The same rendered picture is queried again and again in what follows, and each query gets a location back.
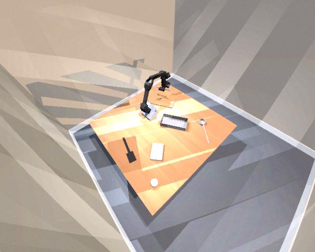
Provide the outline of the grey spatula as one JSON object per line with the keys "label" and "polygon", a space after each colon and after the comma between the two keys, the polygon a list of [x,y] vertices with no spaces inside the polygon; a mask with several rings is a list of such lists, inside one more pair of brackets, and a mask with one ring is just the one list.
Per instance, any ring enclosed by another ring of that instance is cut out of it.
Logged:
{"label": "grey spatula", "polygon": [[126,156],[127,156],[127,158],[128,158],[129,163],[136,161],[136,158],[135,158],[135,156],[134,156],[134,153],[133,153],[133,151],[130,152],[129,147],[128,147],[127,143],[126,143],[125,138],[123,137],[122,139],[123,139],[123,141],[124,141],[125,147],[126,147],[127,152],[128,152],[128,153],[126,154]]}

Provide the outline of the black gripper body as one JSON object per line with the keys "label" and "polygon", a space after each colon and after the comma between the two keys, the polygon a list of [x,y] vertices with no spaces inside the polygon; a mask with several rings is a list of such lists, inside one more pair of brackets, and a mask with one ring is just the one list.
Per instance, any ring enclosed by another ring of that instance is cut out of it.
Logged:
{"label": "black gripper body", "polygon": [[168,83],[168,81],[166,81],[166,82],[161,82],[161,87],[159,87],[159,90],[160,91],[163,91],[164,90],[164,84],[166,84],[166,83]]}

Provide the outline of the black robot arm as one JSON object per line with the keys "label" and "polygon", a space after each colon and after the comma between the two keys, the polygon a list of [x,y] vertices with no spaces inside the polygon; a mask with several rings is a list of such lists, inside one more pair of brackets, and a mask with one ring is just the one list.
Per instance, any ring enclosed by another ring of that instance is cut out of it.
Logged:
{"label": "black robot arm", "polygon": [[[143,111],[145,113],[149,114],[150,111],[151,111],[151,109],[147,105],[148,95],[149,95],[149,91],[152,88],[154,79],[157,79],[159,77],[160,77],[162,82],[166,82],[166,79],[169,79],[169,77],[171,77],[171,75],[170,75],[169,72],[166,73],[166,71],[161,70],[161,71],[159,71],[159,73],[154,74],[152,76],[149,76],[149,78],[146,80],[146,82],[144,83],[145,91],[144,91],[144,96],[143,96],[143,102],[140,105],[141,111]],[[150,80],[151,80],[151,83],[149,83]],[[170,87],[170,82],[164,84],[164,87],[169,88]]]}

